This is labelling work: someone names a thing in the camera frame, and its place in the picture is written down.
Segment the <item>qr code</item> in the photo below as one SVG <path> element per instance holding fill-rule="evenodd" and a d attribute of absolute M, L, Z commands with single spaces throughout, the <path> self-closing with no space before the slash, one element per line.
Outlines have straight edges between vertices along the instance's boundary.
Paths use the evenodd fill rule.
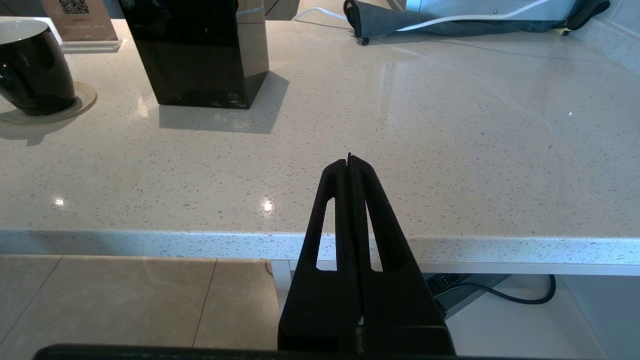
<path fill-rule="evenodd" d="M 86 0 L 58 0 L 62 11 L 65 15 L 86 15 L 91 14 L 89 6 L 86 4 Z"/>

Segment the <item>black vase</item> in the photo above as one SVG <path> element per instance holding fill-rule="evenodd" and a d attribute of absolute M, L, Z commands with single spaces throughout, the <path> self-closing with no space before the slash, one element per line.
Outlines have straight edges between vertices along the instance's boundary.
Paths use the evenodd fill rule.
<path fill-rule="evenodd" d="M 247 109 L 269 70 L 262 0 L 119 0 L 159 104 Z"/>

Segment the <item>black cable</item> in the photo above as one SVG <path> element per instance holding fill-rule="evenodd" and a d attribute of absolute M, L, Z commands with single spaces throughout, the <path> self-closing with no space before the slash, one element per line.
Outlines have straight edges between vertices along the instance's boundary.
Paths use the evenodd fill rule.
<path fill-rule="evenodd" d="M 438 295 L 436 295 L 436 297 L 439 297 L 443 294 L 446 294 L 448 292 L 450 292 L 451 290 L 455 290 L 455 289 L 460 289 L 460 288 L 478 288 L 480 290 L 484 290 L 492 295 L 495 295 L 497 297 L 501 297 L 505 300 L 509 300 L 509 301 L 513 301 L 513 302 L 517 302 L 519 304 L 525 304 L 525 305 L 540 305 L 540 304 L 544 304 L 546 302 L 549 302 L 549 300 L 551 300 L 552 298 L 554 298 L 554 295 L 556 294 L 556 277 L 553 275 L 549 275 L 549 280 L 550 280 L 550 284 L 549 284 L 549 291 L 547 292 L 547 294 L 540 298 L 540 299 L 534 299 L 534 300 L 528 300 L 528 299 L 520 299 L 517 297 L 512 297 L 511 295 L 507 295 L 505 293 L 501 293 L 497 290 L 491 289 L 488 286 L 485 285 L 480 285 L 480 284 L 474 284 L 472 282 L 461 282 L 460 284 L 455 284 L 453 286 L 451 286 L 450 288 L 446 289 L 445 291 L 439 293 Z"/>
<path fill-rule="evenodd" d="M 273 3 L 273 5 L 271 5 L 271 8 L 269 8 L 269 10 L 267 10 L 266 13 L 264 13 L 264 16 L 269 15 L 269 13 L 273 10 L 274 7 L 276 7 L 276 5 L 280 2 L 280 0 L 276 0 L 275 3 Z"/>

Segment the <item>speckled countertop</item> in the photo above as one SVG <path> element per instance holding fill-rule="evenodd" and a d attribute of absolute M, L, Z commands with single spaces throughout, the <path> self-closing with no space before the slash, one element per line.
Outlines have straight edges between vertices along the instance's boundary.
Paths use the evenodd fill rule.
<path fill-rule="evenodd" d="M 352 152 L 419 262 L 640 264 L 637 76 L 556 33 L 267 29 L 248 111 L 158 106 L 132 41 L 68 55 L 97 103 L 0 123 L 0 252 L 297 259 L 322 169 Z"/>

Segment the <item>white cable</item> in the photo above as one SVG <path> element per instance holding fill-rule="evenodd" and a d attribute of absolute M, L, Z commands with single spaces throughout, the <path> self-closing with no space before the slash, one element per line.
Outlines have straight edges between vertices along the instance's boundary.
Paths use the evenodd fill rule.
<path fill-rule="evenodd" d="M 305 11 L 297 14 L 296 16 L 294 16 L 293 19 L 291 19 L 291 21 L 296 21 L 299 18 L 303 17 L 305 14 L 308 14 L 308 13 L 314 12 L 314 11 L 323 12 L 323 13 L 329 15 L 329 16 L 333 16 L 333 17 L 336 17 L 336 18 L 338 18 L 340 20 L 347 21 L 347 17 L 346 16 L 342 16 L 342 15 L 338 15 L 336 13 L 332 13 L 329 10 L 323 9 L 323 8 L 311 8 L 311 9 L 305 10 Z"/>
<path fill-rule="evenodd" d="M 398 29 L 396 31 L 415 30 L 415 29 L 424 28 L 426 26 L 431 26 L 431 25 L 434 25 L 434 24 L 439 24 L 441 22 L 448 22 L 448 21 L 506 20 L 508 18 L 514 17 L 515 15 L 518 15 L 519 13 L 523 13 L 523 12 L 525 12 L 527 10 L 533 9 L 538 5 L 542 5 L 542 4 L 546 3 L 547 1 L 549 1 L 549 0 L 537 0 L 537 1 L 534 1 L 533 3 L 531 3 L 531 4 L 528 4 L 526 6 L 523 6 L 523 7 L 519 8 L 518 10 L 515 10 L 515 11 L 510 12 L 510 13 L 505 13 L 505 14 L 502 14 L 502 15 L 457 15 L 457 16 L 441 17 L 439 19 L 434 19 L 434 20 L 430 20 L 430 21 L 426 21 L 426 22 L 421 22 L 420 24 L 407 26 L 405 28 Z"/>
<path fill-rule="evenodd" d="M 523 13 L 527 10 L 533 9 L 536 6 L 542 5 L 544 3 L 546 3 L 547 1 L 550 0 L 537 0 L 534 1 L 531 4 L 525 5 L 521 8 L 519 8 L 518 10 L 512 11 L 510 13 L 505 13 L 502 15 L 456 15 L 456 16 L 447 16 L 447 17 L 441 17 L 439 19 L 433 19 L 433 20 L 429 20 L 426 22 L 421 22 L 420 24 L 416 24 L 416 25 L 411 25 L 411 26 L 407 26 L 405 28 L 402 29 L 398 29 L 396 31 L 409 31 L 409 30 L 415 30 L 415 29 L 419 29 L 419 28 L 425 28 L 426 26 L 431 26 L 434 24 L 439 24 L 441 22 L 449 22 L 449 21 L 463 21 L 463 20 L 506 20 L 509 18 L 514 17 L 515 15 L 518 15 L 520 13 Z M 292 21 L 296 21 L 299 18 L 303 17 L 304 15 L 306 15 L 309 12 L 313 12 L 313 11 L 320 11 L 323 12 L 329 16 L 333 16 L 336 17 L 338 19 L 347 21 L 347 18 L 345 16 L 341 16 L 338 15 L 336 13 L 332 13 L 329 10 L 323 9 L 323 8 L 311 8 L 308 10 L 305 10 L 299 14 L 297 14 L 296 16 L 293 17 L 293 19 L 291 19 Z"/>

